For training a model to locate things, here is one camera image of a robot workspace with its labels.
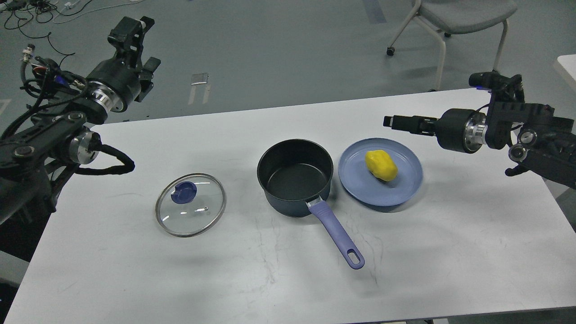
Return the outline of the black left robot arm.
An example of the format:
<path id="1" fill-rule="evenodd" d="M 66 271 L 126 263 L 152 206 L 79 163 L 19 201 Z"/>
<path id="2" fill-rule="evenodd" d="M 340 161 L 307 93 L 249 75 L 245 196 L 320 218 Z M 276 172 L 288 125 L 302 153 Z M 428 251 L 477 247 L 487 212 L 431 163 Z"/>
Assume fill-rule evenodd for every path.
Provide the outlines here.
<path id="1" fill-rule="evenodd" d="M 58 63 L 22 52 L 21 88 L 36 101 L 1 135 L 1 222 L 17 215 L 24 221 L 49 216 L 74 174 L 122 175 L 135 169 L 127 154 L 105 145 L 90 124 L 102 125 L 111 112 L 124 112 L 153 88 L 158 58 L 142 62 L 143 41 L 155 21 L 123 17 L 107 40 L 112 58 L 88 76 L 63 70 Z"/>

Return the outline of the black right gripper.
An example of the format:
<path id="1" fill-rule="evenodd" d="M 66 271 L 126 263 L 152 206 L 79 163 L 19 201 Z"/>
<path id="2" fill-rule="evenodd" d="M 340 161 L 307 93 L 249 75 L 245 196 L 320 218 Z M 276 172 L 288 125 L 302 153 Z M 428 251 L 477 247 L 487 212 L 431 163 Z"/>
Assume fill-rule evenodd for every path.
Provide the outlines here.
<path id="1" fill-rule="evenodd" d="M 486 144 L 486 115 L 473 109 L 453 108 L 440 119 L 423 116 L 385 116 L 383 127 L 413 135 L 435 135 L 441 148 L 475 153 Z"/>

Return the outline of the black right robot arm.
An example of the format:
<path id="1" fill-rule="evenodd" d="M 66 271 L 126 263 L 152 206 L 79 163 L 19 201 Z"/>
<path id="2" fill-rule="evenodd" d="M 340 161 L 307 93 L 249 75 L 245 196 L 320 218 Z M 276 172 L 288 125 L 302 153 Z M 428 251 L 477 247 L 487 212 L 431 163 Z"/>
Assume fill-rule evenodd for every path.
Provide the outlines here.
<path id="1" fill-rule="evenodd" d="M 516 176 L 532 171 L 551 182 L 575 188 L 576 137 L 574 120 L 556 117 L 554 108 L 525 101 L 522 76 L 497 71 L 476 72 L 469 85 L 491 94 L 487 112 L 448 109 L 440 118 L 386 116 L 383 125 L 413 135 L 436 137 L 441 148 L 473 154 L 483 145 L 508 147 L 516 166 L 505 171 Z"/>

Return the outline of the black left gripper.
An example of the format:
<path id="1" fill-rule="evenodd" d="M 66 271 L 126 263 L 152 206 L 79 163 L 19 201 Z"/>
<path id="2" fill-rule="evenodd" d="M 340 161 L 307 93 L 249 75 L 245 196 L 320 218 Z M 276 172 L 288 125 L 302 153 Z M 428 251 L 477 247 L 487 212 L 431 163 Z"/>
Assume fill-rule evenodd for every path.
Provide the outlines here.
<path id="1" fill-rule="evenodd" d="M 142 100 L 152 90 L 153 77 L 161 60 L 150 57 L 142 67 L 144 35 L 155 20 L 143 16 L 123 17 L 109 33 L 107 41 L 115 48 L 113 59 L 102 61 L 88 75 L 88 98 L 105 111 L 124 112 L 133 101 Z M 133 68 L 142 68 L 139 74 Z"/>

